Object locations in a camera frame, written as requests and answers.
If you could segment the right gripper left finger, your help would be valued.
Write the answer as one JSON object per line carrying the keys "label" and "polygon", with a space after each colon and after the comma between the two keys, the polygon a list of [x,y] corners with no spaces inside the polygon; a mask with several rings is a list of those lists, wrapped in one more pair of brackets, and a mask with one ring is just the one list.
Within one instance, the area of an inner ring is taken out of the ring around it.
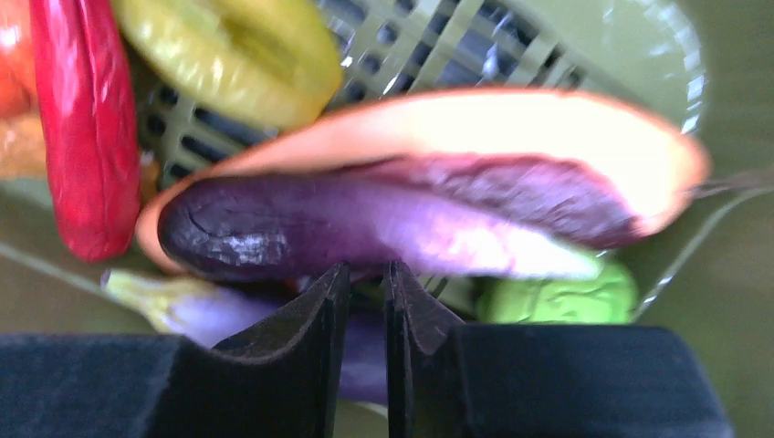
{"label": "right gripper left finger", "polygon": [[169,335],[4,335],[4,437],[329,437],[350,270],[205,349]]}

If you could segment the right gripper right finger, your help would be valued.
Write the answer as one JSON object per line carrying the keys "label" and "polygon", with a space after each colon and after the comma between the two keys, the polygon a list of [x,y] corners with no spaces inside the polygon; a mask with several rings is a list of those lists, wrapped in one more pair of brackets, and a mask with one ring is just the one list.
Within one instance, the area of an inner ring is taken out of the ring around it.
{"label": "right gripper right finger", "polygon": [[385,274],[392,437],[731,437],[673,332],[467,323],[402,262]]}

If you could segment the olive green plastic basket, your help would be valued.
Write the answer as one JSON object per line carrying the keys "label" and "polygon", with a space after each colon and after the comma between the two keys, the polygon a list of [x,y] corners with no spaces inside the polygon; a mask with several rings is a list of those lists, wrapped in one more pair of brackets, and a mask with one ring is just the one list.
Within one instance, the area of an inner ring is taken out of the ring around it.
{"label": "olive green plastic basket", "polygon": [[[516,1],[555,44],[545,80],[634,99],[698,135],[714,175],[773,163],[770,1]],[[773,195],[721,193],[622,253],[644,295],[640,320],[677,332],[705,364],[740,437],[773,434]],[[1,330],[147,333],[99,296],[102,266],[61,244],[47,184],[1,185]]]}

